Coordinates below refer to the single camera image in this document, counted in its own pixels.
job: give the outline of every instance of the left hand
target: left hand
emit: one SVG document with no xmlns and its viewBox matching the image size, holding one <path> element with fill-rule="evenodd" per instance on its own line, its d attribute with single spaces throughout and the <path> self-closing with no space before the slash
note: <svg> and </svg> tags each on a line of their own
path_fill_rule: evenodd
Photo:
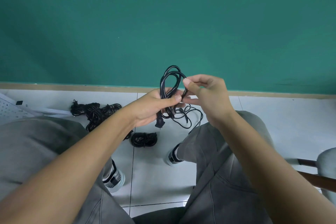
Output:
<svg viewBox="0 0 336 224">
<path fill-rule="evenodd" d="M 141 127 L 156 120 L 156 113 L 166 107 L 177 104 L 177 107 L 184 107 L 186 104 L 180 103 L 181 95 L 182 91 L 178 90 L 171 98 L 161 99 L 160 89 L 155 89 L 121 110 L 127 111 L 128 115 L 132 116 L 135 127 Z"/>
</svg>

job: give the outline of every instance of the baseboard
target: baseboard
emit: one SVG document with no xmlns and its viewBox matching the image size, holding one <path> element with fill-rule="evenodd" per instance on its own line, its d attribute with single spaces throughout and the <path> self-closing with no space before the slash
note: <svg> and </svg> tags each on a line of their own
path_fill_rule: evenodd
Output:
<svg viewBox="0 0 336 224">
<path fill-rule="evenodd" d="M 110 86 L 86 86 L 86 85 L 56 85 L 56 84 L 28 84 L 28 83 L 0 83 L 0 89 L 5 90 L 65 90 L 65 91 L 102 91 L 102 92 L 126 92 L 147 93 L 154 88 L 143 87 L 110 87 Z M 230 96 L 250 97 L 275 97 L 275 98 L 312 98 L 312 99 L 336 99 L 336 95 L 326 94 L 296 94 L 296 93 L 272 93 L 229 91 Z"/>
</svg>

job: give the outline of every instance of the teal painted wall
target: teal painted wall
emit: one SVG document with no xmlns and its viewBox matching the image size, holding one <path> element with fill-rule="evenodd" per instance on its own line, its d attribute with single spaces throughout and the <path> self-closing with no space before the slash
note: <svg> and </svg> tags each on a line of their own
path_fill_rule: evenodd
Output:
<svg viewBox="0 0 336 224">
<path fill-rule="evenodd" d="M 0 81 L 336 94 L 336 0 L 0 0 Z"/>
</svg>

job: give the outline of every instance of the hand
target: hand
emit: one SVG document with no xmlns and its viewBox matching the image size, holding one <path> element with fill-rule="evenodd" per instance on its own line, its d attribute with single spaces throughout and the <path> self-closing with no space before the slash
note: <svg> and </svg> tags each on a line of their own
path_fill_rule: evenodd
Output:
<svg viewBox="0 0 336 224">
<path fill-rule="evenodd" d="M 229 93 L 222 78 L 198 74 L 185 78 L 183 84 L 188 89 L 188 93 L 182 102 L 200 105 L 207 115 L 208 121 L 214 127 L 218 128 L 226 115 L 235 111 L 230 103 Z M 198 99 L 191 99 L 189 95 L 196 95 Z"/>
<path fill-rule="evenodd" d="M 178 90 L 171 98 L 160 99 L 160 89 L 152 90 L 141 98 L 128 104 L 121 110 L 127 111 L 135 122 L 135 127 L 145 126 L 156 120 L 156 113 L 164 108 L 177 105 L 184 107 L 186 104 L 180 103 L 182 92 Z"/>
</svg>

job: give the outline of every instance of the cable bundle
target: cable bundle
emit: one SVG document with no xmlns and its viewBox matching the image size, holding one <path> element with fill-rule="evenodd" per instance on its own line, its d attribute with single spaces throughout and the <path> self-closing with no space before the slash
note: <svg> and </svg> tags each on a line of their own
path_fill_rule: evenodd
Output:
<svg viewBox="0 0 336 224">
<path fill-rule="evenodd" d="M 78 104 L 76 100 L 73 100 L 70 112 L 73 116 L 80 116 L 85 114 L 87 119 L 89 120 L 89 124 L 86 126 L 85 129 L 91 132 L 119 109 L 121 109 L 120 104 L 106 105 L 105 107 L 100 108 L 99 103 L 90 103 L 84 105 Z M 132 132 L 133 130 L 128 133 L 125 139 L 129 139 Z"/>
<path fill-rule="evenodd" d="M 151 147 L 157 141 L 158 137 L 156 133 L 134 133 L 131 137 L 131 144 L 134 147 Z"/>
<path fill-rule="evenodd" d="M 176 83 L 175 83 L 174 87 L 170 91 L 168 91 L 166 93 L 166 90 L 165 90 L 165 81 L 168 78 L 168 76 L 171 76 L 171 75 L 173 75 L 173 76 L 176 77 Z M 163 74 L 161 80 L 160 80 L 160 98 L 161 99 L 171 98 L 176 93 L 177 88 L 179 87 L 182 78 L 186 78 L 186 76 L 181 72 L 181 69 L 178 66 L 174 66 L 173 65 L 173 66 L 168 67 L 166 69 L 165 73 Z M 182 98 L 184 98 L 186 96 L 187 92 L 188 92 L 188 90 L 187 90 L 187 88 L 185 88 L 184 92 L 182 94 Z M 199 109 L 197 109 L 197 108 L 195 108 L 195 107 L 193 107 L 191 105 L 186 106 L 184 109 L 183 108 L 176 109 L 176 106 L 177 105 L 175 105 L 174 107 L 170 106 L 170 107 L 167 107 L 165 109 L 166 113 L 167 113 L 167 116 L 164 115 L 161 111 L 159 111 L 156 114 L 157 119 L 156 119 L 156 125 L 155 126 L 157 128 L 162 128 L 163 125 L 165 124 L 165 122 L 163 121 L 163 119 L 169 119 L 169 118 L 171 118 L 174 122 L 176 122 L 177 124 L 179 124 L 183 128 L 191 128 L 192 123 L 191 123 L 190 118 L 187 116 L 187 114 L 189 112 L 191 112 L 191 111 L 198 111 L 201 114 L 201 118 L 200 118 L 199 122 L 194 126 L 194 128 L 196 126 L 198 126 L 198 125 L 201 124 L 201 121 L 203 120 L 203 113 Z M 182 114 L 182 116 L 176 118 L 175 114 Z M 187 124 L 188 124 L 188 122 L 190 122 L 190 126 L 185 127 L 181 123 L 179 123 L 178 121 L 176 121 L 177 119 L 182 119 L 182 118 L 185 118 Z"/>
</svg>

